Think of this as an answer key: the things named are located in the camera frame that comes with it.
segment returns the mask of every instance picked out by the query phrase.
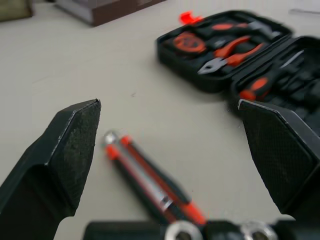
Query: red plastic clip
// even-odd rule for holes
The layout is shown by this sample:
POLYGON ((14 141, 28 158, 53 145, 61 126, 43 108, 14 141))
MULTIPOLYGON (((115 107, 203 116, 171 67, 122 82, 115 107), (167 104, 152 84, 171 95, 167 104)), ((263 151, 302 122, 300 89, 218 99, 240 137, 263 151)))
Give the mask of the red plastic clip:
POLYGON ((201 22, 203 19, 204 18, 202 16, 193 17, 192 11, 186 11, 186 12, 180 14, 180 21, 184 25, 196 24, 198 22, 201 22))

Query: red and black screwdriver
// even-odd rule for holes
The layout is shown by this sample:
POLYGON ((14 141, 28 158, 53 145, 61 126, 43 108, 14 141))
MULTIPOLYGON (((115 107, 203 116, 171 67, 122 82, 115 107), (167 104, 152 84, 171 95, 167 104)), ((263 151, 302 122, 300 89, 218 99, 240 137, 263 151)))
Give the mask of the red and black screwdriver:
POLYGON ((204 225, 206 218, 190 198, 157 168, 129 136, 109 131, 105 151, 159 223, 178 220, 204 225))
POLYGON ((273 68, 268 71, 268 73, 266 73, 263 77, 254 80, 243 91, 241 91, 239 94, 240 98, 252 101, 263 100, 263 98, 271 90, 274 83, 283 75, 283 68, 291 64, 303 52, 304 50, 299 51, 280 67, 278 67, 277 64, 273 66, 273 68))

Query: brown box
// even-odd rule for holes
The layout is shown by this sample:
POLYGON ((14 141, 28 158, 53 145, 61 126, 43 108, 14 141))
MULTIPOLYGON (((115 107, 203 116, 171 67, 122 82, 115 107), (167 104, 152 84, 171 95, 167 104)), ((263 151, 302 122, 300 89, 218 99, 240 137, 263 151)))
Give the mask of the brown box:
POLYGON ((31 0, 0 0, 0 22, 32 17, 31 0))
POLYGON ((58 7, 93 26, 135 13, 165 0, 57 0, 58 7))

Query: white table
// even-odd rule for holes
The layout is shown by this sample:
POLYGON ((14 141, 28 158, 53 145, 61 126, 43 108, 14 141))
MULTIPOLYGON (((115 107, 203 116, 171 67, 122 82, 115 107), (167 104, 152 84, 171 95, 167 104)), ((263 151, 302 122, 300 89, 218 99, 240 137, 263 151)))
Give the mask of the white table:
POLYGON ((92 220, 147 219, 104 156, 100 141, 111 128, 132 135, 209 218, 281 216, 252 161, 242 121, 220 95, 199 92, 160 65, 155 39, 179 27, 179 14, 191 9, 202 16, 250 9, 299 35, 319 36, 319 16, 289 15, 288 0, 168 0, 91 28, 49 3, 35 9, 33 18, 0 24, 0 183, 57 111, 102 102, 81 202, 56 240, 82 239, 92 220))

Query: wire cutter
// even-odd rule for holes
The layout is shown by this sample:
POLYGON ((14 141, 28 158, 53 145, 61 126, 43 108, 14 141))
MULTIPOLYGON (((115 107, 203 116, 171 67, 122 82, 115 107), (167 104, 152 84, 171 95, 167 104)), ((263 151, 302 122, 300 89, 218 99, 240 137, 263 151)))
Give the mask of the wire cutter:
POLYGON ((250 36, 239 37, 236 40, 230 42, 225 47, 217 49, 213 53, 215 58, 205 63, 204 66, 201 67, 200 70, 198 71, 198 74, 199 75, 211 74, 218 71, 220 68, 222 68, 225 65, 236 67, 242 62, 244 62, 247 59, 247 57, 256 53, 258 50, 260 50, 264 46, 264 43, 261 43, 251 51, 248 51, 246 53, 236 53, 236 54, 233 54, 232 56, 229 56, 237 45, 248 42, 249 40, 250 40, 250 36))

